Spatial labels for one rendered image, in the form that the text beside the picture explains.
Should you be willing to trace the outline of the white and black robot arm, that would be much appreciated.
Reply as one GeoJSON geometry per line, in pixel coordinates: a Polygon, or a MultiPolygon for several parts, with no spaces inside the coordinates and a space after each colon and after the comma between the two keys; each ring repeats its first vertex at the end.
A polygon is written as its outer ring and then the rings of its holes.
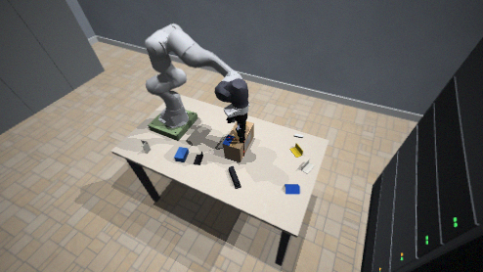
{"type": "Polygon", "coordinates": [[[189,121],[180,94],[170,90],[187,81],[186,74],[173,66],[170,52],[174,52],[189,67],[213,67],[224,76],[215,87],[215,95],[220,101],[231,103],[224,109],[228,123],[235,122],[236,115],[248,112],[248,88],[241,75],[213,53],[200,48],[179,25],[174,23],[156,31],[145,41],[145,46],[153,69],[161,73],[146,82],[148,92],[161,97],[165,103],[166,108],[160,114],[160,122],[175,128],[189,121]]]}

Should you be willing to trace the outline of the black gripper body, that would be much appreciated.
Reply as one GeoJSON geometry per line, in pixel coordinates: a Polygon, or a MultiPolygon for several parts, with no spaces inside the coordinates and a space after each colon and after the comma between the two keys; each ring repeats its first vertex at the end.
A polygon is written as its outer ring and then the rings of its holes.
{"type": "Polygon", "coordinates": [[[236,115],[235,120],[238,122],[238,125],[240,124],[240,127],[242,127],[242,123],[247,120],[247,113],[243,115],[236,115]]]}

